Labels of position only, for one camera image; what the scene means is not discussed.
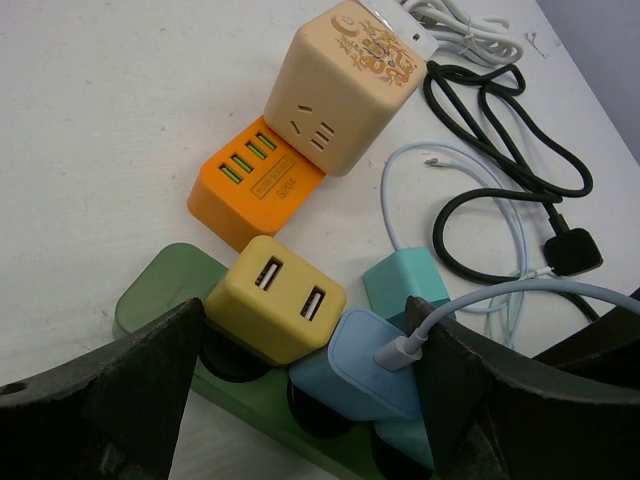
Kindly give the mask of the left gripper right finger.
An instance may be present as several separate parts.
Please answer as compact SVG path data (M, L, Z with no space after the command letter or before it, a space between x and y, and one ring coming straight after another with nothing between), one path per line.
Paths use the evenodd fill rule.
M443 479L635 479L639 318L614 308L535 357L446 319L413 366Z

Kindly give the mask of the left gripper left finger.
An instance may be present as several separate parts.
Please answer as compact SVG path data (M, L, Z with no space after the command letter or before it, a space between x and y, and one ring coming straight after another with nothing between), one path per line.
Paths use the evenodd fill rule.
M4 479L166 479L204 328L190 299L1 388Z

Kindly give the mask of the green power strip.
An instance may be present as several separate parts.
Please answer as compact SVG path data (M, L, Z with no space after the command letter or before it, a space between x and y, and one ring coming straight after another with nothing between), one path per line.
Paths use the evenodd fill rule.
M163 248L120 297L113 335L121 338L182 302L206 299L226 268L197 247ZM351 422L297 390L284 367L270 367L205 326L192 389L341 479L432 479L424 426L396 422L417 452L372 422Z

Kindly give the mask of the yellow usb charger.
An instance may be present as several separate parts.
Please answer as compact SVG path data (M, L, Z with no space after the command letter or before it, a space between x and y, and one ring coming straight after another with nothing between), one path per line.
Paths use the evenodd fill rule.
M329 341L346 304L344 288L266 235L252 239L212 290L214 328L274 365L288 365Z

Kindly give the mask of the light blue usb charger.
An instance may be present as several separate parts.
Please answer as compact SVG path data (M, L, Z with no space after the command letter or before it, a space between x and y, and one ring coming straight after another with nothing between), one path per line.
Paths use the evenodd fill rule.
M340 318L329 343L293 363L293 385L351 421L422 417L409 368L391 372L374 353L401 330L366 308L351 308Z

